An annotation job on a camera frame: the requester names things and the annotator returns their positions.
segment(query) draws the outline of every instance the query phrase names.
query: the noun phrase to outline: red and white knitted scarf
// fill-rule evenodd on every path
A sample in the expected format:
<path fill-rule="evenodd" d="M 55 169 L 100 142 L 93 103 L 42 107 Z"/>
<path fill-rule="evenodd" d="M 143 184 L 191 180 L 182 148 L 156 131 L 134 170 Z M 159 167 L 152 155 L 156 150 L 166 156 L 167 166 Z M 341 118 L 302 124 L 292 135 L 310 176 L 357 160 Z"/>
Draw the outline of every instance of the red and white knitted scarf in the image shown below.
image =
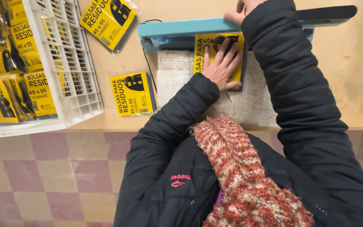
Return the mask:
<path fill-rule="evenodd" d="M 194 135 L 224 191 L 204 227 L 313 226 L 302 201 L 265 176 L 257 150 L 232 118 L 208 118 L 195 126 Z"/>

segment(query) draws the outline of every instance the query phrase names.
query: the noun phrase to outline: white plastic crate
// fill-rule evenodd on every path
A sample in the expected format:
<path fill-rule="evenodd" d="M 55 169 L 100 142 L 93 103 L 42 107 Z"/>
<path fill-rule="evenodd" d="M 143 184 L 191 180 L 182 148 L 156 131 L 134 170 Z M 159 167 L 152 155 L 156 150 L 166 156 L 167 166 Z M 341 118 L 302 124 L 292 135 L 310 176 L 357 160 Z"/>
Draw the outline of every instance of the white plastic crate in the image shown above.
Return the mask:
<path fill-rule="evenodd" d="M 23 4 L 58 119 L 0 126 L 0 137 L 65 129 L 103 113 L 85 32 L 79 26 L 81 15 L 77 1 L 23 0 Z M 56 65 L 64 70 L 58 71 Z M 58 78 L 57 72 L 63 72 L 64 78 Z"/>

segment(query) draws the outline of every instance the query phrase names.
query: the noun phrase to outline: impulse heat sealer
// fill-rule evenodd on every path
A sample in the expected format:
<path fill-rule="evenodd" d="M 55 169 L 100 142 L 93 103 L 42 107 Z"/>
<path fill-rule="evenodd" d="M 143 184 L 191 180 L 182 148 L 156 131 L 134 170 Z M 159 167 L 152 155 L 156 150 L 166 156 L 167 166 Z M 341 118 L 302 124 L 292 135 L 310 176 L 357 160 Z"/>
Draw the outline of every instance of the impulse heat sealer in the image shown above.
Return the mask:
<path fill-rule="evenodd" d="M 315 27 L 336 26 L 356 15 L 355 6 L 326 7 L 296 12 L 303 32 L 310 41 Z M 142 22 L 138 25 L 141 45 L 147 53 L 158 50 L 194 51 L 194 36 L 197 34 L 241 32 L 239 25 L 222 17 L 173 22 Z"/>

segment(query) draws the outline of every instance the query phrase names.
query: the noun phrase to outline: black puffer jacket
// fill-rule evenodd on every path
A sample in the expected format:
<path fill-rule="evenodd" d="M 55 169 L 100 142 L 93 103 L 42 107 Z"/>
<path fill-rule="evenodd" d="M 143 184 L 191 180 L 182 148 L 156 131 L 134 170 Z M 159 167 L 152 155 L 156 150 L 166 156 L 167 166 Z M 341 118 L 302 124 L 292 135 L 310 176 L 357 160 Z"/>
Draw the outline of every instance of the black puffer jacket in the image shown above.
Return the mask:
<path fill-rule="evenodd" d="M 242 24 L 267 80 L 286 159 L 249 135 L 265 173 L 302 198 L 315 226 L 363 226 L 363 170 L 292 0 L 269 0 Z M 219 98 L 196 74 L 131 140 L 115 227 L 201 226 L 219 193 L 209 160 L 186 131 Z"/>

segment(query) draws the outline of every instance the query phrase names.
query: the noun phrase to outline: checkered floor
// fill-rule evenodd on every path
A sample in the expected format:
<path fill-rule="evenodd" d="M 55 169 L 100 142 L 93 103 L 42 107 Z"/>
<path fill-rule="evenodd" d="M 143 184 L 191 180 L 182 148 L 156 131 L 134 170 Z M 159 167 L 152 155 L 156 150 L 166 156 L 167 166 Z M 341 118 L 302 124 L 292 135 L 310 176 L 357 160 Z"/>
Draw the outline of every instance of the checkered floor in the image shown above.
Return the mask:
<path fill-rule="evenodd" d="M 251 132 L 282 153 L 277 132 Z M 0 138 L 0 227 L 111 227 L 135 132 Z M 363 167 L 363 131 L 350 131 Z"/>

